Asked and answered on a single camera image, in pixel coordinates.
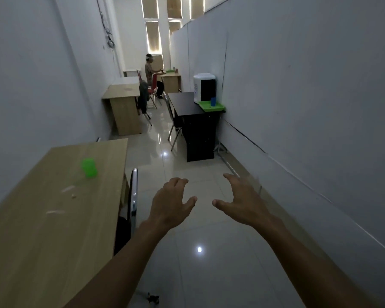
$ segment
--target green tray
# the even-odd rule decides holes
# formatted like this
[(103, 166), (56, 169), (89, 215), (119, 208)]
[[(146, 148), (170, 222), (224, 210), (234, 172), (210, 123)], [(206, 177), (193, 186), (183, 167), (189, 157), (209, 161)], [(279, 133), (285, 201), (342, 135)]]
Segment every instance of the green tray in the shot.
[(220, 103), (216, 103), (214, 107), (211, 107), (211, 101), (200, 101), (198, 103), (206, 113), (211, 111), (223, 111), (225, 110), (225, 106), (221, 105)]

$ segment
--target seated person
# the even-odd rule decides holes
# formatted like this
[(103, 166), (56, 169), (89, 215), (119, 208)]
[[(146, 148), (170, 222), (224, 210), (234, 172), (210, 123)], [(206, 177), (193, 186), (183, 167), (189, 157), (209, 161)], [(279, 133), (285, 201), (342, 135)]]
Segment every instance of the seated person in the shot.
[[(151, 86), (153, 84), (153, 82), (152, 82), (153, 73), (163, 72), (163, 69), (160, 69), (158, 71), (153, 70), (153, 67), (151, 66), (151, 63), (154, 61), (153, 55), (147, 54), (145, 59), (146, 59), (145, 75), (147, 76), (148, 85)], [(164, 91), (164, 83), (157, 81), (157, 97), (158, 98), (163, 98), (163, 91)]]

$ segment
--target chair backrest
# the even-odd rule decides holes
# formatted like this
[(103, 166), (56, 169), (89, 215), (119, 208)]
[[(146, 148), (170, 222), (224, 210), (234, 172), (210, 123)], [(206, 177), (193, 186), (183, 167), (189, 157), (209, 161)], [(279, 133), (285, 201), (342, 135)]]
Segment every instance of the chair backrest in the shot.
[(172, 123), (175, 124), (174, 116), (172, 115), (171, 105), (169, 104), (169, 98), (168, 98), (167, 93), (163, 92), (163, 96), (164, 96), (165, 103), (167, 104), (167, 109), (168, 109), (168, 112), (169, 112), (169, 116), (171, 117)]
[(155, 91), (157, 89), (157, 74), (153, 73), (153, 77), (151, 78), (151, 89)]
[(130, 191), (128, 193), (127, 220), (131, 224), (131, 236), (135, 232), (135, 221), (137, 215), (137, 197), (138, 197), (138, 169), (131, 172)]
[(137, 70), (137, 75), (138, 75), (138, 80), (140, 81), (140, 83), (141, 83), (141, 80), (142, 80), (142, 78), (141, 78), (141, 73)]

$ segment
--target tiled floor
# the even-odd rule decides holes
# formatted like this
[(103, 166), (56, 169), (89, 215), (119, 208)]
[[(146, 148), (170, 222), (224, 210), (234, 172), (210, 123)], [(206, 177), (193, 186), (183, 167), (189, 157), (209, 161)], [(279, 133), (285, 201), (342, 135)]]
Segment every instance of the tiled floor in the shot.
[(139, 169), (138, 224), (147, 219), (152, 198), (171, 177), (189, 179), (184, 200), (195, 195), (198, 201), (155, 249), (130, 307), (150, 307), (148, 292), (160, 295), (159, 306), (165, 308), (304, 307), (264, 239), (211, 205), (216, 198), (232, 200), (222, 177), (228, 167), (219, 158), (187, 163), (183, 137), (171, 152), (167, 137), (172, 122), (165, 103), (157, 106), (148, 109), (153, 126), (140, 116), (143, 133), (127, 136), (126, 174)]

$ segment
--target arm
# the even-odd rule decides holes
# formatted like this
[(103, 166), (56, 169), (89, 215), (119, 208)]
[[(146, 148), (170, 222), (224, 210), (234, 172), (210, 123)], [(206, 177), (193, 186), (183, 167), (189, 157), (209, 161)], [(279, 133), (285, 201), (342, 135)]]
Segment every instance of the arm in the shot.
[(127, 307), (154, 248), (195, 206), (197, 197), (182, 202), (187, 183), (187, 179), (171, 178), (164, 184), (134, 237), (64, 308)]
[(375, 307), (332, 263), (319, 258), (270, 214), (252, 186), (231, 174), (234, 200), (213, 205), (237, 222), (253, 227), (268, 242), (307, 307)]

